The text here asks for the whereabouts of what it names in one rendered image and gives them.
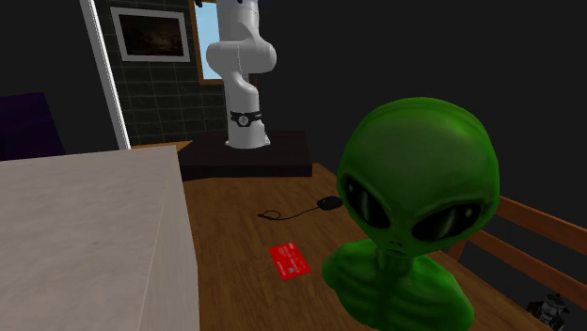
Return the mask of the dark robot stand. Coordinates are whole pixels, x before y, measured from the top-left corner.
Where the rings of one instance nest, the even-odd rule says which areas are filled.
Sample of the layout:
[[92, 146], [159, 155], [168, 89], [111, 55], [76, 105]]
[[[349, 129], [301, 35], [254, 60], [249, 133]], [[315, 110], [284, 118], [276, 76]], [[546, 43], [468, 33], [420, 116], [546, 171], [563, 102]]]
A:
[[182, 179], [310, 177], [312, 161], [305, 134], [300, 131], [273, 131], [270, 144], [252, 150], [234, 149], [225, 144], [224, 132], [196, 134], [178, 151]]

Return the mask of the red card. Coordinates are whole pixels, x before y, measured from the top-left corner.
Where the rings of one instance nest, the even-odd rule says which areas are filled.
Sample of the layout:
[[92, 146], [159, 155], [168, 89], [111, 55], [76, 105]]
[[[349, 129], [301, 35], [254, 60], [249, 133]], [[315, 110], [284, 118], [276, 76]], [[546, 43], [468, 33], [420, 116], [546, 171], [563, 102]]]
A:
[[308, 263], [295, 243], [270, 247], [269, 253], [282, 280], [302, 276], [310, 272]]

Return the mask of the green alien bust figure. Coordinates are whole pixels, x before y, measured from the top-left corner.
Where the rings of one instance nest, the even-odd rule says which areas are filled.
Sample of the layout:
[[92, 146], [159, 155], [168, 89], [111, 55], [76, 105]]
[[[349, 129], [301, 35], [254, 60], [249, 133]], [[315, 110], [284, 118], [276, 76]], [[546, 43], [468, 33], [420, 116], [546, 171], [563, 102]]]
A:
[[432, 255], [498, 207], [499, 162], [482, 123], [434, 98], [384, 104], [349, 138], [337, 187], [365, 233], [322, 265], [345, 311], [376, 331], [469, 331], [473, 306]]

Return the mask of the wooden framed window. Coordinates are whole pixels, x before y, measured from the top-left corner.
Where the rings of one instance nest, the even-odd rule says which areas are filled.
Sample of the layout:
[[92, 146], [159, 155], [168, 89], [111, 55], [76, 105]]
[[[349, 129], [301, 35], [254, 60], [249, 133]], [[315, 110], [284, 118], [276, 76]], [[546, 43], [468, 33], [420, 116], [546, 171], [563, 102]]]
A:
[[190, 20], [201, 85], [222, 85], [221, 77], [211, 69], [206, 59], [208, 47], [219, 41], [215, 0], [188, 0]]

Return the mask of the large pale grey box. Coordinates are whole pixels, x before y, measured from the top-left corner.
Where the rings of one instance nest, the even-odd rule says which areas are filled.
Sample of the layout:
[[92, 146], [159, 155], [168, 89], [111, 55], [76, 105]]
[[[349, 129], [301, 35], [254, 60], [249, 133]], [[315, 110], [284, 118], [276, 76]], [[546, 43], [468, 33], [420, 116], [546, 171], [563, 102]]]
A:
[[0, 162], [0, 331], [200, 331], [174, 147]]

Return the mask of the wooden chair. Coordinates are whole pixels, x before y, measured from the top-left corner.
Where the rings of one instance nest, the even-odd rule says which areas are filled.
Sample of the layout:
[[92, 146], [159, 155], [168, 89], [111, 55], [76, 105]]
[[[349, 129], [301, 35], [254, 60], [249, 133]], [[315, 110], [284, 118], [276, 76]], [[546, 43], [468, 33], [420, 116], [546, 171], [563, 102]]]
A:
[[508, 197], [496, 217], [501, 230], [480, 230], [452, 246], [459, 260], [471, 243], [587, 310], [587, 229]]

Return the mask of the dark purple furniture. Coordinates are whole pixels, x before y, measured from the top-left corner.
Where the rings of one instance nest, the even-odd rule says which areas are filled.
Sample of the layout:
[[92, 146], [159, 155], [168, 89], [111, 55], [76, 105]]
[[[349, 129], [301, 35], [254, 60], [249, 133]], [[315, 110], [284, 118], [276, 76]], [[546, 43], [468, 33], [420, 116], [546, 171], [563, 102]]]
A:
[[0, 161], [65, 154], [42, 92], [0, 97]]

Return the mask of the small black grey figure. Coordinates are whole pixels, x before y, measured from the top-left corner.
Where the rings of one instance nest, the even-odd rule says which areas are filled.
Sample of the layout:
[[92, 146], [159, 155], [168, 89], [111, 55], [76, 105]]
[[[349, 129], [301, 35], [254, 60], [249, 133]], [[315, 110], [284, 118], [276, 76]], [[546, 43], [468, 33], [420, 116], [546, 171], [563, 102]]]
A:
[[559, 293], [547, 294], [542, 301], [529, 302], [526, 311], [553, 331], [563, 331], [562, 314], [570, 312]]

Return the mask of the black wired computer mouse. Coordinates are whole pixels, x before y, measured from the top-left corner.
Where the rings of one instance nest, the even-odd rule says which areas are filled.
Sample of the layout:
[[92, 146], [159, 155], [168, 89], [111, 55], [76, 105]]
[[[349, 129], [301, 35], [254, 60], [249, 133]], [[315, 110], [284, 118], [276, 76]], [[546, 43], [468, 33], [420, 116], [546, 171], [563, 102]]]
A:
[[275, 220], [275, 221], [289, 220], [292, 218], [296, 218], [304, 213], [308, 213], [308, 212], [312, 212], [312, 211], [316, 211], [316, 210], [322, 210], [325, 212], [332, 211], [332, 210], [338, 209], [342, 205], [343, 205], [343, 202], [340, 197], [328, 196], [328, 197], [323, 197], [323, 198], [319, 199], [316, 202], [315, 207], [307, 209], [307, 210], [300, 212], [300, 213], [297, 213], [295, 215], [283, 217], [280, 212], [275, 211], [275, 210], [269, 210], [269, 211], [265, 211], [263, 213], [258, 213], [257, 216], [259, 218], [267, 219], [267, 220]]

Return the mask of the white framed dark wall picture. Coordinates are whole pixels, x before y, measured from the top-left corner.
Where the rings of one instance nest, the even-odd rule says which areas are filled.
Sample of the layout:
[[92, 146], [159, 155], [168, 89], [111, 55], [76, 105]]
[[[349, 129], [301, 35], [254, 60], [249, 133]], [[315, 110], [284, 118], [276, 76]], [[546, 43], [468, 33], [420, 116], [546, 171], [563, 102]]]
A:
[[119, 7], [110, 12], [122, 61], [190, 61], [183, 13]]

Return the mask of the white door frame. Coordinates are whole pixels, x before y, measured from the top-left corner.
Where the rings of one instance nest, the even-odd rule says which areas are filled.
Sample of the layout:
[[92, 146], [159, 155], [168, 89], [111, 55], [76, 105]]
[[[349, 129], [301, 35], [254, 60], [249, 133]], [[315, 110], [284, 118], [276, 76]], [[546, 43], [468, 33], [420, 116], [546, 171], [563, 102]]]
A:
[[112, 121], [118, 148], [120, 150], [129, 150], [131, 144], [119, 103], [119, 95], [109, 63], [95, 2], [94, 0], [79, 0], [79, 3], [84, 15], [87, 33], [100, 75], [103, 94]]

